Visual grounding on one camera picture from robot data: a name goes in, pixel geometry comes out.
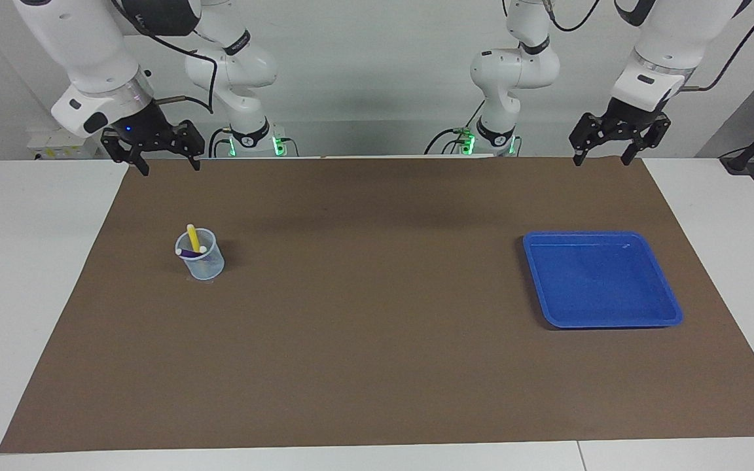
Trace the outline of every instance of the brown paper mat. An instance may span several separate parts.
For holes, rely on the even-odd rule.
[[[640,162],[151,166],[0,452],[754,436],[754,354]],[[212,283],[171,254],[188,222],[218,235]],[[641,232],[685,322],[554,330],[532,230]]]

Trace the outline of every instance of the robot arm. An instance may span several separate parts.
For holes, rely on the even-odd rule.
[[[219,72],[213,84],[213,95],[227,109],[230,124],[227,131],[245,151],[273,149],[274,140],[267,138],[272,126],[260,99],[250,89],[275,82],[278,65],[267,51],[251,42],[249,30],[240,23],[234,2],[203,0],[202,4],[203,14],[196,32],[216,47],[200,48],[197,54],[217,61]],[[197,86],[204,90],[211,86],[211,69],[207,62],[187,57],[185,71]]]
[[[625,165],[639,151],[657,147],[671,124],[662,108],[700,65],[709,42],[746,6],[745,0],[638,0],[628,11],[618,1],[622,18],[641,35],[607,110],[600,117],[584,114],[569,135],[577,165],[608,141],[632,141],[622,155]]]
[[[473,60],[471,77],[485,96],[476,122],[480,147],[506,152],[520,115],[514,90],[550,86],[557,79],[560,60],[548,41],[550,24],[542,0],[511,0],[508,30],[520,45],[486,50]]]
[[[64,128],[81,137],[103,130],[101,142],[110,157],[135,165],[144,175],[149,166],[141,153],[158,150],[183,155],[194,169],[200,169],[196,157],[206,142],[189,120],[173,126],[165,119],[104,0],[13,3],[40,44],[69,75],[71,86],[51,108]],[[200,19],[200,0],[162,1],[160,8],[149,12],[137,6],[152,2],[124,3],[126,13],[138,21],[137,27],[155,33],[186,35]]]

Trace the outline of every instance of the black cable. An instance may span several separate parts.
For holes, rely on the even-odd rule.
[[[432,149],[432,146],[435,145],[436,142],[438,142],[438,139],[441,139],[442,137],[448,135],[449,133],[458,134],[458,132],[455,129],[445,129],[441,132],[439,132],[436,137],[432,137],[432,140],[430,141],[429,145],[427,146],[427,150],[424,151],[424,155],[427,155]]]
[[[126,21],[129,21],[130,24],[137,30],[139,33],[141,33],[144,36],[147,36],[147,38],[150,38],[154,41],[156,41],[158,44],[161,44],[162,46],[166,48],[170,48],[170,50],[174,50],[176,52],[179,52],[181,54],[185,54],[186,56],[193,57],[194,59],[199,60],[205,60],[206,62],[210,62],[213,66],[213,70],[211,72],[211,83],[209,85],[209,104],[205,104],[201,99],[191,98],[190,96],[186,96],[187,101],[194,102],[198,105],[201,105],[201,107],[206,108],[209,113],[212,115],[215,114],[215,108],[213,108],[213,98],[215,98],[215,80],[217,79],[217,61],[214,59],[211,59],[210,57],[201,56],[200,54],[195,54],[194,52],[191,52],[189,50],[183,50],[183,48],[180,48],[179,46],[174,46],[173,44],[170,44],[169,42],[165,41],[164,39],[158,38],[146,29],[143,29],[140,24],[138,24],[138,21],[135,21],[134,18],[130,18],[130,15],[126,14],[126,11],[120,6],[118,3],[118,0],[111,0],[113,2],[113,5],[118,10],[120,15],[122,17],[126,18]]]
[[[725,154],[722,154],[722,155],[718,156],[717,158],[724,158],[724,157],[727,157],[727,155],[733,154],[733,153],[735,153],[735,152],[741,152],[741,151],[745,151],[745,150],[746,150],[746,149],[748,149],[748,148],[749,148],[749,146],[746,146],[746,147],[741,147],[740,149],[735,149],[735,150],[733,150],[733,151],[729,151],[729,152],[727,152],[727,153],[725,153]]]
[[[444,144],[444,148],[440,150],[440,153],[442,153],[442,155],[444,154],[444,152],[446,152],[446,147],[449,147],[450,144],[461,144],[461,139],[456,139],[455,141],[450,141],[449,143]]]
[[[479,103],[479,106],[476,108],[476,111],[473,111],[473,116],[470,116],[470,119],[467,120],[467,124],[464,125],[464,128],[470,128],[470,124],[473,122],[474,119],[476,119],[476,115],[479,114],[479,111],[482,110],[483,106],[484,106],[484,99],[482,100],[481,103]],[[455,151],[456,151],[456,146],[453,145],[452,149],[450,149],[450,153],[452,154]]]
[[[209,138],[209,158],[213,158],[213,153],[215,153],[215,139],[222,133],[222,132],[228,132],[225,129],[219,128],[217,131],[214,131],[213,134],[211,134],[211,138]]]
[[[517,147],[517,155],[515,156],[515,157],[520,157],[520,151],[523,150],[523,137],[517,136],[517,137],[514,137],[514,139],[520,140],[520,146]]]
[[[217,143],[215,144],[215,153],[213,153],[213,155],[215,155],[214,158],[217,158],[217,146],[219,146],[221,144],[228,144],[228,145],[231,146],[231,139],[221,139],[221,140],[217,141]]]
[[[554,17],[554,12],[549,9],[548,10],[548,18],[551,19],[551,23],[554,24],[554,27],[557,27],[560,31],[563,31],[564,33],[571,33],[572,31],[575,31],[579,27],[583,26],[584,23],[586,23],[587,19],[589,19],[590,16],[592,16],[592,12],[595,11],[595,8],[598,6],[598,3],[601,2],[601,0],[595,0],[595,3],[592,4],[592,8],[589,9],[589,12],[586,13],[586,16],[584,16],[583,19],[581,19],[581,22],[578,24],[575,24],[573,27],[563,27],[560,26],[559,23],[557,23],[557,19]]]
[[[721,78],[723,78],[723,75],[727,72],[727,69],[729,69],[729,66],[732,65],[733,60],[735,60],[735,57],[738,56],[738,53],[741,52],[741,49],[746,44],[746,41],[748,41],[752,33],[754,33],[754,24],[749,29],[749,31],[746,32],[746,36],[744,36],[743,39],[741,39],[741,42],[738,43],[737,47],[735,48],[735,51],[732,52],[731,56],[729,56],[729,60],[724,64],[723,69],[721,69],[720,74],[715,77],[715,80],[712,81],[712,83],[707,84],[707,86],[684,86],[679,89],[680,92],[708,92],[709,90],[715,88],[715,85],[721,81]]]
[[[209,107],[209,105],[206,105],[201,99],[196,99],[192,96],[186,95],[168,96],[167,98],[154,99],[153,101],[157,105],[170,105],[171,103],[179,103],[180,101],[191,101],[192,103],[196,103],[203,108],[207,109]]]
[[[732,15],[732,17],[735,18],[736,16],[741,14],[741,12],[744,11],[744,9],[748,7],[750,3],[752,3],[752,0],[741,0],[741,4],[738,5],[738,11],[736,11],[735,14]]]
[[[301,152],[298,151],[298,143],[295,139],[292,137],[282,137],[281,138],[282,143],[293,143],[293,146],[296,147],[296,157],[302,157]]]

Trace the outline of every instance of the green led light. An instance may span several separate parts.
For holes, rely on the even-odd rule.
[[[273,136],[272,145],[275,146],[276,156],[281,157],[282,155],[287,155],[287,146],[285,146],[284,143],[281,142],[281,139]]]
[[[467,134],[467,140],[461,146],[461,153],[464,155],[470,155],[473,153],[473,147],[476,146],[476,136],[473,134]]]

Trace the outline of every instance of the clear plastic cup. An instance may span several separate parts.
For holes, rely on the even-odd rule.
[[[185,256],[179,256],[179,258],[188,266],[192,277],[200,281],[207,281],[221,274],[225,266],[225,260],[223,260],[223,256],[219,252],[217,237],[215,237],[213,232],[210,232],[208,229],[197,228],[197,238],[200,239],[200,245],[207,247],[206,253],[194,258]],[[188,237],[188,232],[183,233],[183,235],[179,236],[179,239],[176,239],[176,248],[174,248],[174,251],[179,249],[186,251],[194,250],[194,247],[191,247],[191,239]]]

